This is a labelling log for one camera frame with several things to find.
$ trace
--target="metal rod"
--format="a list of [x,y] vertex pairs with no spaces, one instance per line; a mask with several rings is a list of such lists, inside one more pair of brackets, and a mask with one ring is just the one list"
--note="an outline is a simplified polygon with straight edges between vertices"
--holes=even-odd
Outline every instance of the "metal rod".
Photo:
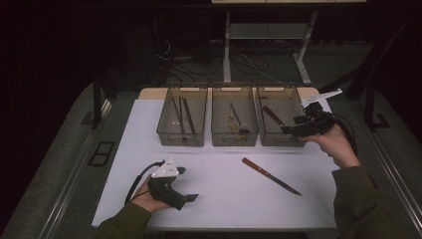
[[186,109],[186,115],[187,115],[187,120],[189,121],[190,130],[192,131],[192,133],[196,133],[195,127],[193,126],[192,116],[190,115],[189,106],[187,105],[187,101],[185,98],[183,98],[183,104]]

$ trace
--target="floor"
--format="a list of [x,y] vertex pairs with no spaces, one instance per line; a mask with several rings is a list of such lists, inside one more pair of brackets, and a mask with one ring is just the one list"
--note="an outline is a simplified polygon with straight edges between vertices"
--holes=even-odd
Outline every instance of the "floor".
[[[168,69],[165,84],[170,82],[221,82],[221,42],[213,44],[210,63],[196,62],[188,53],[179,52]],[[231,46],[232,81],[282,81],[301,85],[292,53],[295,42],[233,42]],[[311,44],[304,63],[312,87],[321,88],[356,68],[367,56],[371,44]],[[348,83],[340,86],[347,89]],[[75,101],[54,143],[9,222],[2,238],[91,238],[91,222],[101,198],[107,174],[124,131],[137,92],[121,92],[117,99],[105,101],[103,120],[92,129],[92,86]],[[331,110],[344,116],[352,125],[359,158],[379,188],[391,200],[391,212],[408,238],[421,238],[422,146],[388,100],[376,94],[375,114],[385,116],[390,127],[376,131],[363,122],[364,98],[348,101],[344,95],[328,100]],[[88,166],[97,145],[113,141],[114,146],[104,167]],[[336,231],[308,231],[283,235],[255,234],[254,238],[337,238]],[[149,238],[249,238],[241,233],[152,233]]]

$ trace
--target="sleeve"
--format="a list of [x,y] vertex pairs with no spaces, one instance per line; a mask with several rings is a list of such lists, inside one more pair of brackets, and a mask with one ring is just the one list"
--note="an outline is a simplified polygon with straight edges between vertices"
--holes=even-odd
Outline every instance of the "sleeve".
[[95,239],[138,239],[143,238],[151,213],[131,202],[120,212],[104,221],[96,230]]
[[406,238],[388,212],[389,202],[361,166],[332,173],[337,192],[334,217],[339,238]]

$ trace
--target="dark background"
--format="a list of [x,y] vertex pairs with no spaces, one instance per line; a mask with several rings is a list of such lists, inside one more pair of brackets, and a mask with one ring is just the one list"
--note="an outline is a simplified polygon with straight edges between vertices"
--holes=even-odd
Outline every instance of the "dark background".
[[[73,102],[95,76],[100,76],[109,98],[121,91],[158,86],[162,74],[155,51],[160,50],[161,37],[172,38],[178,47],[206,61],[207,42],[223,34],[214,28],[222,13],[183,17],[174,12],[102,13],[81,10],[79,4],[0,1],[1,231]],[[318,15],[313,40],[378,44],[373,55],[385,52],[385,57],[371,79],[422,141],[422,119],[417,113],[422,109],[417,96],[422,90],[422,14],[419,10],[412,15],[419,5],[417,0],[369,0],[368,7],[354,11],[329,8]],[[385,42],[410,16],[394,44],[385,49]],[[369,68],[373,59],[365,62]]]

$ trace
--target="hand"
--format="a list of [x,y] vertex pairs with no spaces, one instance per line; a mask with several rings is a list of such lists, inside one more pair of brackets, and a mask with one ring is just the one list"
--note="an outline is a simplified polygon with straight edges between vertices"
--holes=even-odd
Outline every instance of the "hand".
[[323,135],[301,137],[301,140],[319,144],[320,149],[331,156],[334,163],[340,168],[360,166],[359,159],[357,159],[344,132],[337,124]]
[[168,208],[170,207],[168,204],[155,200],[151,194],[149,193],[148,189],[148,181],[149,178],[151,178],[151,175],[148,175],[148,177],[145,179],[145,181],[140,185],[139,188],[137,188],[133,198],[130,200],[131,203],[136,204],[143,209],[154,212],[160,209]]

